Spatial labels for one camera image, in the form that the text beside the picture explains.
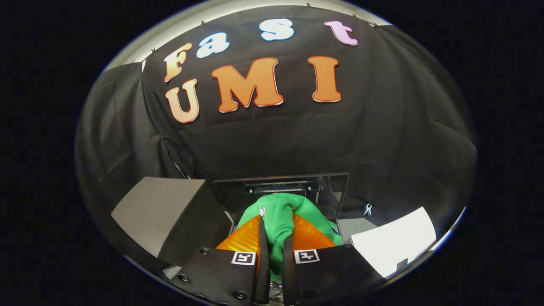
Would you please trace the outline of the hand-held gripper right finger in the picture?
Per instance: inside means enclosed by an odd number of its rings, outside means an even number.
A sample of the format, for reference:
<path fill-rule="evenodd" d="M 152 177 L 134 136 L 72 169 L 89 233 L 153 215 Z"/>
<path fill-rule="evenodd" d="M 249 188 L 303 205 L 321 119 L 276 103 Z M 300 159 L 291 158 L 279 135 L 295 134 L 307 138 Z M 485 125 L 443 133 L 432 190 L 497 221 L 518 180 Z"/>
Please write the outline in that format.
<path fill-rule="evenodd" d="M 353 245 L 334 245 L 297 214 L 293 222 L 283 250 L 284 305 L 343 306 L 385 284 L 385 278 Z"/>

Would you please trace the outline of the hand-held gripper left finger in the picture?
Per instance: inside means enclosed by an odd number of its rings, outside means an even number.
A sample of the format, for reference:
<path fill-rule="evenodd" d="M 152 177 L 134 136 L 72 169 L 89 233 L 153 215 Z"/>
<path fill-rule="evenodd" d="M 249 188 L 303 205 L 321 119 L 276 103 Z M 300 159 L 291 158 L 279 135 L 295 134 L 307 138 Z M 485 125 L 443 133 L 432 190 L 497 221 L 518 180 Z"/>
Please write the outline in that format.
<path fill-rule="evenodd" d="M 246 221 L 216 248 L 200 248 L 181 267 L 176 285 L 218 306 L 259 306 L 270 300 L 270 259 L 260 215 Z"/>

